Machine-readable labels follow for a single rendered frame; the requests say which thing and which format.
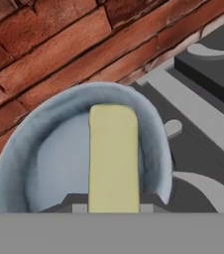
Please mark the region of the grey and black hob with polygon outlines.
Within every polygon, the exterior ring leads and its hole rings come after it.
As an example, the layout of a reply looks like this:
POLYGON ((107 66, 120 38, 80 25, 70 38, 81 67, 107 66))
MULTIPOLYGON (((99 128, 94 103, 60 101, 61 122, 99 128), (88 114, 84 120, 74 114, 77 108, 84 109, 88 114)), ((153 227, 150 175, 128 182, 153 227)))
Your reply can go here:
POLYGON ((188 36, 132 83, 159 110, 168 131, 173 179, 167 212, 224 213, 224 103, 175 68, 175 56, 224 23, 188 36))

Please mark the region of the blue-grey bowl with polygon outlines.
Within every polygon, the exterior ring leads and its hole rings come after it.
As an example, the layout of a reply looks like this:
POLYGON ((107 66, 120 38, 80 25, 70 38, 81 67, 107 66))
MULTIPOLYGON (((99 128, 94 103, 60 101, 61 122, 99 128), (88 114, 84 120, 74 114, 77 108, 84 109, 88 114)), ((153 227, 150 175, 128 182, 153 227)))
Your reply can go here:
POLYGON ((89 110, 123 104, 139 120, 140 189, 168 203, 172 163, 156 107, 132 87, 89 82, 42 103, 18 126, 0 154, 0 213, 39 212, 69 193, 88 192, 89 110))

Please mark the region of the pale yellow butter stick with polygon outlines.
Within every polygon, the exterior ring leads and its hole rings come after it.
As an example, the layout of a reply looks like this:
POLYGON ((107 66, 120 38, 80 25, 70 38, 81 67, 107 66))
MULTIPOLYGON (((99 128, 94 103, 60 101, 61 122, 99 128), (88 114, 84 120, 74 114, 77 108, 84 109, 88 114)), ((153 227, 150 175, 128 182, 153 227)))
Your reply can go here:
POLYGON ((89 213, 138 213, 138 118, 125 105, 90 109, 89 213))

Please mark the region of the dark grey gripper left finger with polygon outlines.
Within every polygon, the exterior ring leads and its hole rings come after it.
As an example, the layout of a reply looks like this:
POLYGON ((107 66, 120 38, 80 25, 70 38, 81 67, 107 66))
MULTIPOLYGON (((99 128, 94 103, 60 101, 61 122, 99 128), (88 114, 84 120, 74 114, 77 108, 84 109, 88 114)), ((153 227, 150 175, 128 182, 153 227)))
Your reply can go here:
POLYGON ((45 209, 46 213, 87 213, 88 212, 88 194, 87 193, 69 193, 61 203, 45 209))

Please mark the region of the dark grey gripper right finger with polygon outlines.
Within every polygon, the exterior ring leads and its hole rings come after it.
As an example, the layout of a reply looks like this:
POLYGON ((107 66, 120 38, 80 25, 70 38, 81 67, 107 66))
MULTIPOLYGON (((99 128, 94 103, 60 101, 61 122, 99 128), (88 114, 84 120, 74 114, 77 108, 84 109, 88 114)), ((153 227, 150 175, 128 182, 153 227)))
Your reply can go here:
POLYGON ((140 194, 140 212, 141 213, 166 213, 166 206, 159 196, 155 193, 140 194))

